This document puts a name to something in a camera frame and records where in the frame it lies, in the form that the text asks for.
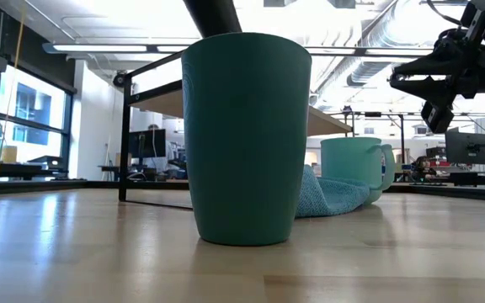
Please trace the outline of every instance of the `ceiling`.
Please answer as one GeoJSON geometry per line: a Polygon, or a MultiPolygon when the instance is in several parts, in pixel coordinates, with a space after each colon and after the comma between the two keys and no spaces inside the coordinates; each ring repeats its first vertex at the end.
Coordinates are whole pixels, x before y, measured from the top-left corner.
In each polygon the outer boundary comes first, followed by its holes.
{"type": "MultiPolygon", "coordinates": [[[[0,0],[0,8],[54,43],[191,44],[200,39],[183,0],[0,0]]],[[[432,12],[425,2],[356,0],[356,7],[335,8],[328,0],[235,0],[244,31],[284,36],[301,45],[431,47],[437,35],[454,27],[432,12]]],[[[438,5],[459,18],[457,1],[438,5]]],[[[117,70],[134,70],[166,55],[80,55],[89,68],[111,82],[117,70]]],[[[329,113],[344,105],[361,111],[419,111],[422,100],[394,90],[386,83],[398,60],[316,56],[312,65],[313,106],[329,113]]],[[[172,64],[180,73],[180,65],[172,64]]],[[[477,101],[458,100],[458,111],[484,112],[485,95],[477,101]]]]}

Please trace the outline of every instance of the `computer monitor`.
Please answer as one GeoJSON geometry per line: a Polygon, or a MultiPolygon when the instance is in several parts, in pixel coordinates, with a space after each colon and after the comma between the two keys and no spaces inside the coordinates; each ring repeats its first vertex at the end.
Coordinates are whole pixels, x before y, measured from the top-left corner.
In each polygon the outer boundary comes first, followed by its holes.
{"type": "Polygon", "coordinates": [[[485,134],[445,132],[446,161],[485,164],[485,134]]]}
{"type": "Polygon", "coordinates": [[[131,132],[128,139],[128,151],[130,154],[132,154],[133,158],[165,157],[166,130],[144,130],[131,132]]]}

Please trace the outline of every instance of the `person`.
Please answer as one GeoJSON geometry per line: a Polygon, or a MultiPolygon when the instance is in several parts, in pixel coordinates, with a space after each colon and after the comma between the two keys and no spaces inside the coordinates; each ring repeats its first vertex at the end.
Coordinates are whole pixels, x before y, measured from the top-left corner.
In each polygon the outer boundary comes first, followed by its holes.
{"type": "MultiPolygon", "coordinates": [[[[151,124],[147,127],[147,130],[160,130],[158,125],[151,124]]],[[[157,173],[165,173],[170,169],[177,169],[171,164],[168,164],[168,160],[173,160],[173,147],[169,141],[166,141],[166,156],[165,157],[150,157],[144,158],[143,164],[146,164],[149,168],[157,169],[157,173]]]]}

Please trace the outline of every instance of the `mug handle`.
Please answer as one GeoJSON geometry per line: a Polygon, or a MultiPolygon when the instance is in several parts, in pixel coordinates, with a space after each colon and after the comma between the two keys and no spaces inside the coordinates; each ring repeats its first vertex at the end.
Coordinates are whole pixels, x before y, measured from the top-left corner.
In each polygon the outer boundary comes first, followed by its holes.
{"type": "Polygon", "coordinates": [[[379,145],[376,144],[368,150],[368,152],[375,152],[376,149],[380,149],[385,155],[385,177],[381,185],[377,186],[374,184],[370,185],[371,190],[385,190],[391,187],[392,182],[394,182],[394,170],[396,163],[394,162],[394,154],[392,153],[392,146],[390,144],[379,145]]]}

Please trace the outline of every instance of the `blue towel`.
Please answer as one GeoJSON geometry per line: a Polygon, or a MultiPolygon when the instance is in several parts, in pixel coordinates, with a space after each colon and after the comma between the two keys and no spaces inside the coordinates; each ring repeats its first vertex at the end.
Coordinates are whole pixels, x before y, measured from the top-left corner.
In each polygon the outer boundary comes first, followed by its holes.
{"type": "Polygon", "coordinates": [[[364,204],[370,196],[368,184],[341,178],[316,178],[305,165],[301,198],[296,217],[342,215],[364,204]]]}

